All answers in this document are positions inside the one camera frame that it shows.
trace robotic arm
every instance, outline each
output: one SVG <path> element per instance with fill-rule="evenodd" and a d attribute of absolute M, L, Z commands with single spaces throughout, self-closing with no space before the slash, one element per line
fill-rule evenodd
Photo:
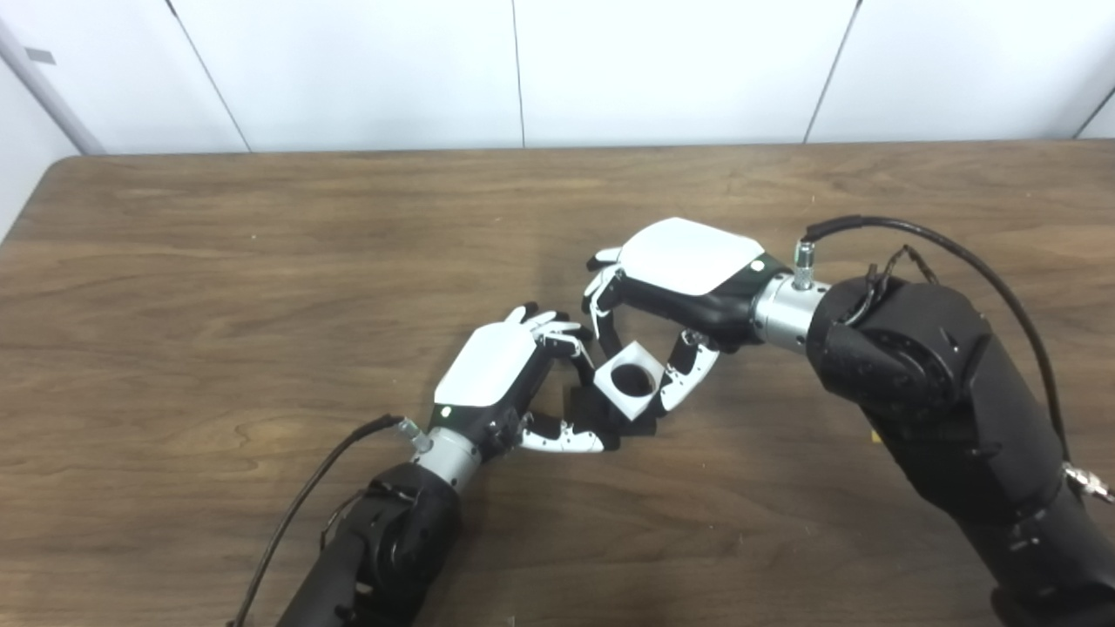
<path fill-rule="evenodd" d="M 582 344 L 590 338 L 568 316 L 539 314 L 534 303 L 476 329 L 434 393 L 428 435 L 395 421 L 414 445 L 413 457 L 353 499 L 279 627 L 410 625 L 459 534 L 459 494 L 481 465 L 516 445 L 602 451 L 595 434 L 573 434 L 529 411 L 554 359 L 568 359 L 591 380 Z M 231 626 L 240 627 L 245 615 L 246 606 Z"/>
<path fill-rule="evenodd" d="M 928 282 L 892 277 L 898 253 L 882 273 L 872 266 L 866 278 L 814 281 L 816 242 L 826 232 L 898 223 L 833 222 L 811 228 L 791 268 L 754 240 L 666 220 L 589 261 L 598 274 L 582 307 L 594 332 L 562 314 L 539 314 L 533 303 L 474 331 L 435 390 L 428 434 L 410 421 L 381 418 L 378 426 L 398 424 L 415 453 L 356 495 L 330 541 L 323 534 L 322 552 L 280 627 L 410 625 L 459 534 L 459 494 L 481 465 L 514 446 L 589 453 L 618 448 L 621 436 L 652 434 L 720 354 L 759 344 L 804 356 L 826 390 L 860 406 L 918 493 L 957 522 L 987 565 L 998 582 L 992 605 L 1007 627 L 1115 625 L 1115 549 L 1080 500 L 1115 496 L 1068 461 L 1051 369 L 1025 312 L 1019 318 L 1047 375 L 1053 422 L 983 316 L 939 284 L 909 247 L 900 253 Z M 1021 311 L 970 253 L 901 224 L 968 254 Z M 614 322 L 621 305 L 681 325 L 665 366 L 638 343 L 622 345 Z M 600 366 L 584 347 L 593 336 L 605 356 Z M 568 422 L 530 411 L 554 359 L 573 364 L 581 380 Z M 378 426 L 361 427 L 350 441 Z M 243 627 L 299 499 L 230 627 Z"/>
<path fill-rule="evenodd" d="M 589 261 L 603 269 L 585 309 L 613 349 L 613 310 L 624 303 L 679 322 L 710 350 L 766 343 L 804 355 L 825 389 L 861 407 L 918 493 L 960 527 L 998 582 L 991 600 L 1005 625 L 1115 625 L 1115 550 L 1078 495 L 1111 502 L 1111 492 L 1068 463 L 983 316 L 903 250 L 929 282 L 891 277 L 896 254 L 882 274 L 873 267 L 828 286 L 813 280 L 812 237 L 791 270 L 753 240 L 670 219 Z M 661 389 L 687 383 L 667 376 Z"/>

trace cable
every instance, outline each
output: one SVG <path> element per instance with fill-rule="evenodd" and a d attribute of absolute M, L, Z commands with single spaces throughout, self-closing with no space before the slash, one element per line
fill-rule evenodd
<path fill-rule="evenodd" d="M 1022 331 L 1026 334 L 1026 339 L 1030 343 L 1030 348 L 1034 349 L 1034 358 L 1038 363 L 1038 370 L 1041 373 L 1041 384 L 1045 387 L 1046 404 L 1049 406 L 1049 421 L 1053 423 L 1053 431 L 1057 434 L 1057 438 L 1060 440 L 1061 455 L 1065 461 L 1072 461 L 1068 452 L 1068 438 L 1065 436 L 1065 422 L 1060 414 L 1060 398 L 1057 394 L 1057 379 L 1054 377 L 1053 363 L 1049 360 L 1045 343 L 1041 341 L 1041 335 L 1038 334 L 1037 327 L 1034 326 L 1034 320 L 1030 319 L 1029 314 L 1026 312 L 1026 308 L 1022 307 L 1021 301 L 1018 300 L 1018 297 L 1015 296 L 1015 292 L 1010 290 L 1007 283 L 983 260 L 956 241 L 937 231 L 896 218 L 879 215 L 844 215 L 834 218 L 807 226 L 802 241 L 815 243 L 834 233 L 862 229 L 863 226 L 894 229 L 929 240 L 963 260 L 987 279 L 987 282 L 991 283 L 995 291 L 999 292 L 1007 307 L 1010 308 L 1010 312 L 1015 315 L 1018 324 L 1022 327 Z"/>
<path fill-rule="evenodd" d="M 275 528 L 274 533 L 271 534 L 271 540 L 268 541 L 266 548 L 263 549 L 263 556 L 260 557 L 260 563 L 255 567 L 255 573 L 252 575 L 252 580 L 248 583 L 248 591 L 244 592 L 244 600 L 240 604 L 240 611 L 236 612 L 236 618 L 230 620 L 226 627 L 244 627 L 244 621 L 248 619 L 248 610 L 252 607 L 252 601 L 255 600 L 255 592 L 260 589 L 260 582 L 263 581 L 263 573 L 266 572 L 268 566 L 271 563 L 271 558 L 274 557 L 275 549 L 279 548 L 279 541 L 282 540 L 283 533 L 287 532 L 287 528 L 290 527 L 291 520 L 294 519 L 294 514 L 298 513 L 298 509 L 302 507 L 302 502 L 306 498 L 310 495 L 310 492 L 318 485 L 321 478 L 329 472 L 329 469 L 333 465 L 333 462 L 341 456 L 346 450 L 358 441 L 365 437 L 391 426 L 395 426 L 403 422 L 400 416 L 391 416 L 389 414 L 384 414 L 382 416 L 361 425 L 356 428 L 352 433 L 348 434 L 345 440 L 340 442 L 329 455 L 321 462 L 318 470 L 313 471 L 310 479 L 307 480 L 306 485 L 302 490 L 294 496 L 291 501 L 290 507 L 287 508 L 287 513 L 282 515 L 279 520 L 279 527 Z"/>

